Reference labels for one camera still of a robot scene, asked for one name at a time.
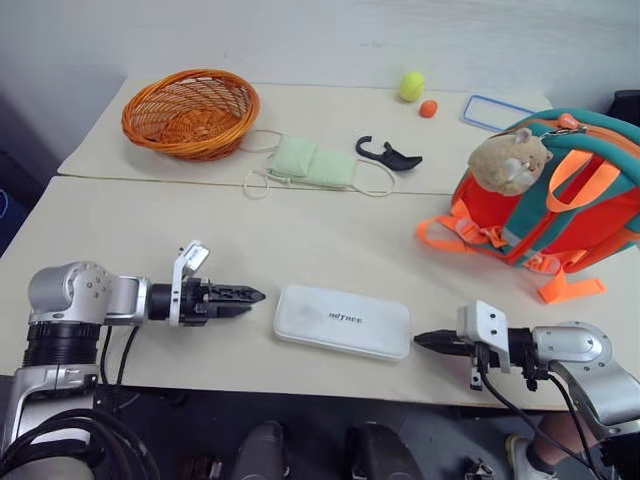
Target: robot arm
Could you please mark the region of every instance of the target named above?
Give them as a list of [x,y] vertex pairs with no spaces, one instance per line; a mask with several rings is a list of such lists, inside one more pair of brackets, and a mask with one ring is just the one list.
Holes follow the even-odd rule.
[[640,446],[640,383],[613,356],[611,340],[583,322],[555,327],[507,328],[500,310],[484,302],[458,311],[456,331],[438,330],[414,338],[419,345],[472,360],[471,388],[482,389],[480,369],[510,365],[522,368],[527,387],[557,373],[569,386],[573,403],[594,436],[605,442],[606,456],[621,474],[638,478]]
[[[93,262],[38,272],[29,285],[28,346],[14,377],[0,453],[56,414],[93,408],[102,325],[139,326],[150,319],[166,320],[172,326],[202,326],[212,318],[240,315],[265,298],[251,287],[213,285],[193,278],[208,254],[198,241],[181,249],[171,284],[112,275]],[[63,429],[32,443],[60,440],[87,443],[89,434]],[[31,463],[25,468],[33,470],[38,462]]]

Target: table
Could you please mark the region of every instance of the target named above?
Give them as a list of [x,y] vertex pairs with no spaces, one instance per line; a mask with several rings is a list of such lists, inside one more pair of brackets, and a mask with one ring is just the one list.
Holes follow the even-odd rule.
[[[469,389],[465,358],[412,346],[396,364],[277,339],[275,304],[291,283],[402,302],[411,311],[413,334],[454,328],[456,309],[475,299],[504,310],[513,327],[591,322],[611,337],[620,363],[640,376],[636,249],[575,275],[599,276],[607,294],[543,306],[535,287],[548,277],[479,255],[434,252],[415,239],[416,224],[448,202],[443,195],[372,199],[319,190],[274,190],[251,201],[238,187],[54,178],[0,258],[0,373],[19,366],[27,285],[40,268],[93,260],[113,273],[167,282],[178,247],[197,238],[211,248],[200,276],[253,286],[267,299],[242,317],[203,328],[145,324],[129,356],[127,384],[497,404],[487,392]],[[127,333],[120,330],[108,360],[112,377]],[[491,375],[522,407],[563,408],[548,384],[533,394],[517,371]]]
[[[267,156],[264,153],[237,151],[216,162],[194,164],[129,142],[120,126],[122,109],[154,80],[157,79],[126,80],[58,172],[81,177],[242,185],[248,171],[262,167]],[[424,119],[417,113],[420,102],[399,101],[394,90],[260,84],[256,89],[261,112],[255,129],[309,138],[323,147],[354,155],[356,140],[371,135],[373,143],[366,147],[373,152],[382,151],[382,144],[389,141],[405,155],[422,155],[424,160],[415,170],[398,175],[396,192],[452,193],[466,169],[469,154],[491,135],[459,120],[469,97],[465,92],[425,92],[423,99],[437,100],[439,110],[435,117]],[[504,99],[531,110],[551,108],[542,95],[512,94]],[[262,146],[275,143],[273,138],[254,140]],[[386,190],[389,184],[387,176],[371,166],[359,167],[357,180],[369,189]],[[261,184],[261,179],[253,179],[253,183]],[[273,186],[283,188],[277,183]]]

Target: small orange ball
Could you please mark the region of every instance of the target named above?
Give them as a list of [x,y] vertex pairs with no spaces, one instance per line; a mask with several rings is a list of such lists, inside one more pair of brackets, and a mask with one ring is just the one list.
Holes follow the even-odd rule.
[[438,102],[435,100],[425,100],[420,105],[420,116],[424,118],[433,117],[438,111]]

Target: yellow ball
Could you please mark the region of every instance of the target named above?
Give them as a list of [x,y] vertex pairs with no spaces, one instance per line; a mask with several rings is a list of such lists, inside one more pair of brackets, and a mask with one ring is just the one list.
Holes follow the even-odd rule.
[[424,83],[424,76],[421,73],[407,73],[402,78],[402,83],[398,89],[398,95],[407,102],[415,102],[420,98],[420,95],[422,95]]

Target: orange backpack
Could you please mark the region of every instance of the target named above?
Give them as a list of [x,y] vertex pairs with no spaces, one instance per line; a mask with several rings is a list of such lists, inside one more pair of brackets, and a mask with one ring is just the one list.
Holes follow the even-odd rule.
[[[564,113],[580,127],[562,128]],[[566,273],[640,241],[640,128],[587,110],[554,109],[503,134],[525,126],[544,135],[542,142],[553,153],[529,190],[514,197],[488,192],[467,171],[453,195],[451,216],[426,220],[416,233],[440,250],[485,253],[554,275],[538,290],[545,303],[605,292],[599,279],[570,284]],[[434,222],[459,239],[429,238]]]

